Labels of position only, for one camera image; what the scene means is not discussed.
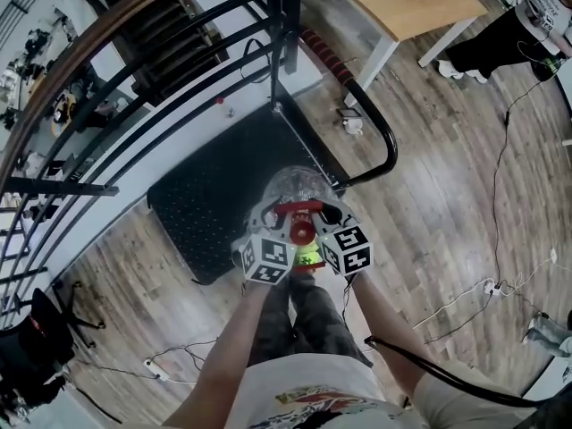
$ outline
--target camouflage pants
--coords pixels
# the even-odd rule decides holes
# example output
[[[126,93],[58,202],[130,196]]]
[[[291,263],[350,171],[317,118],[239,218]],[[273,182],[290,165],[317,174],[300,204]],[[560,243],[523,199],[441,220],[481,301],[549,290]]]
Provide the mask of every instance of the camouflage pants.
[[[292,326],[289,298],[296,309]],[[274,286],[258,322],[248,366],[296,353],[349,356],[371,367],[324,288],[310,274],[291,274]]]

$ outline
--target electrical outlet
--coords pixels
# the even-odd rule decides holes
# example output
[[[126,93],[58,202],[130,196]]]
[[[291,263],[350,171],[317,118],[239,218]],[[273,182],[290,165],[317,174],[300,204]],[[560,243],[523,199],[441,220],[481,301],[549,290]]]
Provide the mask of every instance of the electrical outlet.
[[[158,376],[160,380],[166,382],[171,378],[157,363],[153,362],[153,359],[145,359],[143,361],[143,366],[149,369],[151,374]]]
[[[485,294],[490,294],[492,296],[500,296],[501,294],[501,286],[500,285],[496,285],[493,282],[487,282],[484,285],[484,289],[483,289]]]

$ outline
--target tabletop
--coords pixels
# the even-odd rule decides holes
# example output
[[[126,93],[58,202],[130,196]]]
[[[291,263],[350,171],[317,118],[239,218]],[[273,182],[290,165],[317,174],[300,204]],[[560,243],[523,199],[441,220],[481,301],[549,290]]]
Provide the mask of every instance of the tabletop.
[[[486,14],[478,0],[352,0],[396,41]]]

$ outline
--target black and white marker cube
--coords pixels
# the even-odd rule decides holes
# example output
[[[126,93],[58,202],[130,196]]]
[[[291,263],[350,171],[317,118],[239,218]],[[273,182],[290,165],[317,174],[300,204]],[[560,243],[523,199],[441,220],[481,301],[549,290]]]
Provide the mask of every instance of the black and white marker cube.
[[[247,280],[278,284],[294,265],[296,245],[253,233],[241,255]]]
[[[318,238],[324,261],[346,276],[370,267],[373,263],[373,246],[359,224]]]

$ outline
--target black tubular handle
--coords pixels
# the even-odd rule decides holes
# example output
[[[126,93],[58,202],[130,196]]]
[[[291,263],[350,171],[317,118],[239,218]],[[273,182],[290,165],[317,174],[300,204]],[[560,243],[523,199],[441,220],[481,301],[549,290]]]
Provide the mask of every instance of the black tubular handle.
[[[333,73],[340,84],[354,96],[364,112],[366,112],[367,117],[369,117],[370,121],[381,132],[383,141],[385,141],[385,146],[387,147],[387,158],[383,164],[340,183],[338,186],[335,186],[334,189],[343,190],[389,173],[397,163],[397,140],[395,139],[395,135],[393,135],[390,125],[385,121],[366,92],[356,82],[351,71],[346,68],[341,59],[325,44],[319,35],[311,29],[300,26],[299,37],[320,58],[325,66],[330,69],[330,72]]]

